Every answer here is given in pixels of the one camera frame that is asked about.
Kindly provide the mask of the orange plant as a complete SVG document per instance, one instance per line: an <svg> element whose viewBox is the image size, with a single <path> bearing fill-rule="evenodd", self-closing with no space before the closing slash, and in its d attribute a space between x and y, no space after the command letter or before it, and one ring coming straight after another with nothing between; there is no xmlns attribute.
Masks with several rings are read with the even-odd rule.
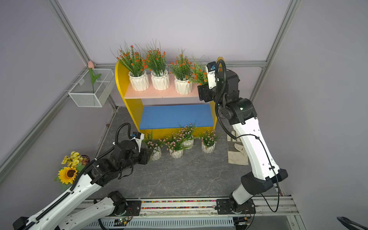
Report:
<svg viewBox="0 0 368 230"><path fill-rule="evenodd" d="M175 61L170 62L170 70L174 75L174 87L178 94L186 95L192 92L192 63L188 57L184 54L185 50L182 49L179 56Z"/></svg>
<svg viewBox="0 0 368 230"><path fill-rule="evenodd" d="M206 71L206 66L199 63L199 60L192 56L190 62L190 70L192 72L191 80L198 85L208 85L208 74Z"/></svg>
<svg viewBox="0 0 368 230"><path fill-rule="evenodd" d="M170 78L166 69L166 53L161 52L161 44L157 46L157 42L152 40L144 51L153 88L158 91L167 90L170 87Z"/></svg>
<svg viewBox="0 0 368 230"><path fill-rule="evenodd" d="M117 51L116 59L128 70L128 77L133 90L142 92L149 88L150 83L146 73L148 66L145 64L138 48L124 42L124 46Z"/></svg>

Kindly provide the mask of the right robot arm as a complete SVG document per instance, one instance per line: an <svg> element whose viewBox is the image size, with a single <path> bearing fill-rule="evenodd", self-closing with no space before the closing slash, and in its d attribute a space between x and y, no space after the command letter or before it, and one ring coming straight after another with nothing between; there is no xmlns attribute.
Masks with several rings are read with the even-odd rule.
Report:
<svg viewBox="0 0 368 230"><path fill-rule="evenodd" d="M273 159L259 126L253 103L240 97L239 76L228 70L224 60L205 66L207 84L198 87L201 101L215 103L215 115L223 130L233 140L240 140L247 153L251 172L241 177L241 184L229 196L226 211L240 213L251 198L268 191L288 177Z"/></svg>

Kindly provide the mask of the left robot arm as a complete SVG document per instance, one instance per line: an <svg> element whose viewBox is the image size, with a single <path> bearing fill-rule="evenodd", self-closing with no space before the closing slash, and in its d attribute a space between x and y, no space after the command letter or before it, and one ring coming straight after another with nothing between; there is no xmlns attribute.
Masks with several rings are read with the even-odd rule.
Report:
<svg viewBox="0 0 368 230"><path fill-rule="evenodd" d="M144 134L131 132L130 123L123 123L116 131L113 146L91 160L76 176L70 188L30 217L20 217L13 223L15 230L79 230L110 214L123 215L128 203L119 191L108 194L93 206L75 215L70 213L94 192L110 181L125 177L123 172L136 164L146 165L152 149L142 147Z"/></svg>

